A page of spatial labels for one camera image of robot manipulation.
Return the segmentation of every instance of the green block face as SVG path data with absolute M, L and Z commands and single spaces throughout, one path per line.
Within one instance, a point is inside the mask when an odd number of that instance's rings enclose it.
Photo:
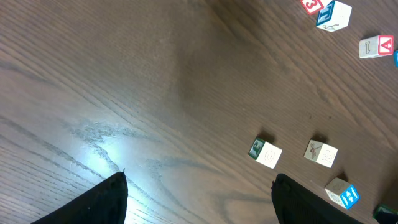
M 249 151 L 249 156 L 251 156 L 253 159 L 257 159 L 265 143 L 266 142 L 264 140 L 256 138 Z

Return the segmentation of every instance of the number 3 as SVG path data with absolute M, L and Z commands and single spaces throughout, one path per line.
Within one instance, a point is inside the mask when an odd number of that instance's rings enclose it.
M 305 6 L 309 9 L 312 9 L 314 6 L 318 4 L 318 0 L 312 0 L 312 3 L 307 2 Z

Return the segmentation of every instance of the wood grain surface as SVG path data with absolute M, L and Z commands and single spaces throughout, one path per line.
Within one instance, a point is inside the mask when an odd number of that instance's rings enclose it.
M 397 175 L 398 76 L 359 40 L 398 36 L 397 0 L 345 0 L 315 27 L 299 0 L 2 0 L 0 223 L 30 223 L 126 169 L 126 223 L 278 223 L 285 173 L 363 223 Z M 274 170 L 247 153 L 259 133 Z M 331 169 L 303 157 L 314 135 Z

